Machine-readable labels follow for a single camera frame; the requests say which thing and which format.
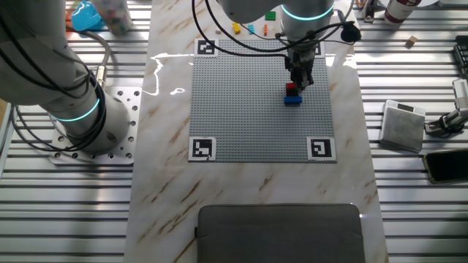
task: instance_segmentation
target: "metal mounting plate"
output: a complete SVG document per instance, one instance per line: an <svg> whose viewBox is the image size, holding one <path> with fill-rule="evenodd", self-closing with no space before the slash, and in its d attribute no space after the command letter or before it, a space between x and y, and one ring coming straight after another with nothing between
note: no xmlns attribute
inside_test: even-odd
<svg viewBox="0 0 468 263"><path fill-rule="evenodd" d="M89 153L84 153L83 151L75 151L69 153L55 153L52 152L49 155L50 161L55 165L103 165L103 164L112 164L112 165L131 165L134 162L135 157L135 148L137 144L137 131L138 131L138 121L140 117L140 103L141 103L141 94L142 88L140 87L118 87L111 86L106 87L106 92L114 96L115 98L120 99L124 105L127 107L130 114L130 123L129 131L125 136L125 139L122 140L116 147L110 149L107 153L92 156ZM63 126L57 122L57 126L60 129L63 129ZM64 138L61 142L59 137L62 137L58 131L54 131L52 145L65 148L72 146L72 143Z"/></svg>

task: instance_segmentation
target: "gray cushion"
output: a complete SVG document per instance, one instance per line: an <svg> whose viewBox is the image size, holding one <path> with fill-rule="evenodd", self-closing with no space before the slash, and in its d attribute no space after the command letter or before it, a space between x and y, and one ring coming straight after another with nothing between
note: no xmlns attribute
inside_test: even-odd
<svg viewBox="0 0 468 263"><path fill-rule="evenodd" d="M354 205L209 205L198 214L199 263L365 263Z"/></svg>

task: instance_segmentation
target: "marble tabletop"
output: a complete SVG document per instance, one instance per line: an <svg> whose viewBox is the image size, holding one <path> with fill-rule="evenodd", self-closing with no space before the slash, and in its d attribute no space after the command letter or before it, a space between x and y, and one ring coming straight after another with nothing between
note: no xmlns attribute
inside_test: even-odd
<svg viewBox="0 0 468 263"><path fill-rule="evenodd" d="M230 28L232 22L211 2L220 23ZM346 2L336 8L346 10ZM215 34L202 0L197 0L197 13L208 37L225 38ZM265 21L255 24L262 28ZM271 36L279 31L278 21L268 26ZM362 215L367 263L387 262L352 47L325 45L337 164L189 163L197 38L190 1L153 0L124 261L196 262L194 228L205 205L352 203ZM254 36L244 29L239 38Z"/></svg>

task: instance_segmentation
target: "blue lego brick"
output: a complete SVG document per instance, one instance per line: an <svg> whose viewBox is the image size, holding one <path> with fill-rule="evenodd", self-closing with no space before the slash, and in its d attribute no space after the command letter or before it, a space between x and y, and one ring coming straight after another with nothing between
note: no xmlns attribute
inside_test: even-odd
<svg viewBox="0 0 468 263"><path fill-rule="evenodd" d="M301 104L301 103L302 103L302 97L301 96L286 96L284 98L284 104L285 105Z"/></svg>
<svg viewBox="0 0 468 263"><path fill-rule="evenodd" d="M255 34L254 25L249 25L249 34Z"/></svg>

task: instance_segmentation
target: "smartphone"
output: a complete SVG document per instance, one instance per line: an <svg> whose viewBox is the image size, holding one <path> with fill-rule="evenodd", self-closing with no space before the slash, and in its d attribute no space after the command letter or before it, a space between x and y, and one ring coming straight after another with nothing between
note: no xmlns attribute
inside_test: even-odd
<svg viewBox="0 0 468 263"><path fill-rule="evenodd" d="M423 161L431 183L468 180L468 149L428 153Z"/></svg>

